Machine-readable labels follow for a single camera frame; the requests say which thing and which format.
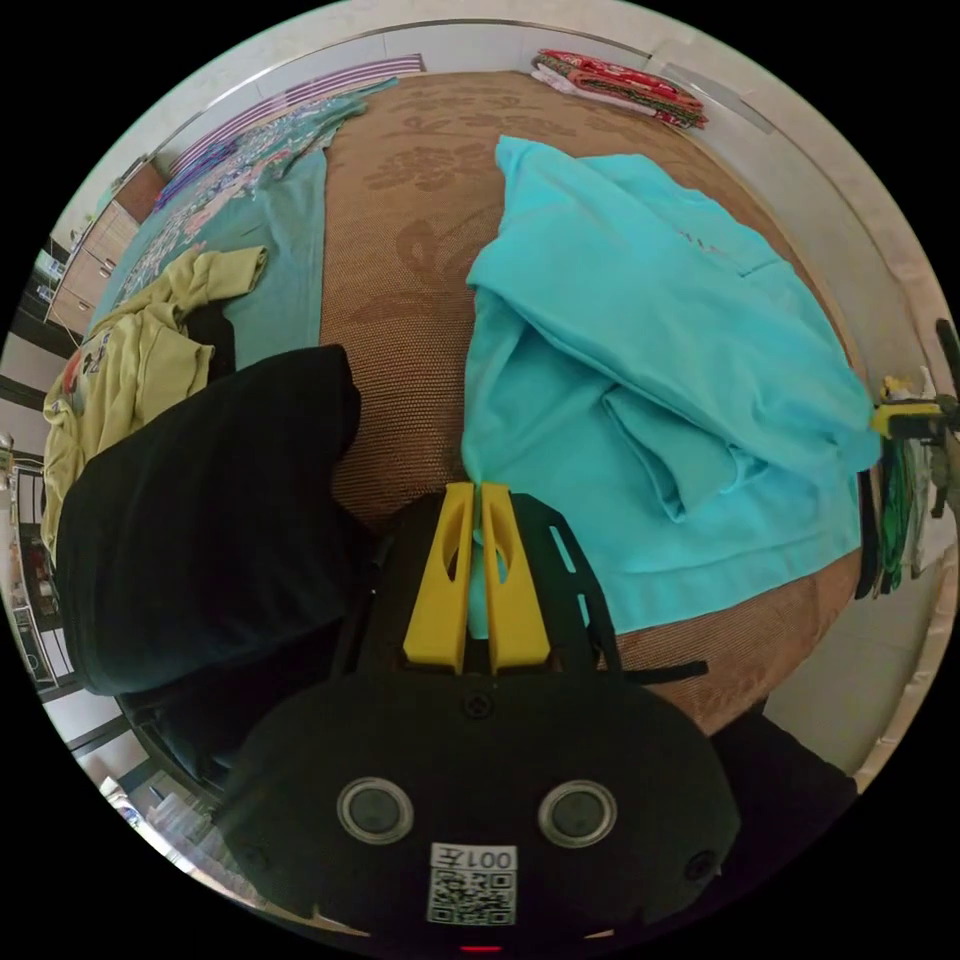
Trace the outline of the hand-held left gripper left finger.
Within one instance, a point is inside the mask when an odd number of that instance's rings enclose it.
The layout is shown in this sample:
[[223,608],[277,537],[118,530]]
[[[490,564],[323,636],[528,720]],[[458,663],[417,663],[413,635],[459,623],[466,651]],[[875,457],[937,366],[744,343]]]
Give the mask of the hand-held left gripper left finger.
[[463,670],[469,609],[475,486],[449,484],[429,542],[403,642],[417,668]]

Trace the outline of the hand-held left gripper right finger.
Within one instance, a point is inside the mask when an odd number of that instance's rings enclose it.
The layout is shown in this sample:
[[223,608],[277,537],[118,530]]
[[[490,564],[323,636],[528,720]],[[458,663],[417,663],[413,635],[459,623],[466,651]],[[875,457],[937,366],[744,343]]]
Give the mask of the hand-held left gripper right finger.
[[481,485],[483,573],[490,665],[540,668],[549,641],[509,489]]

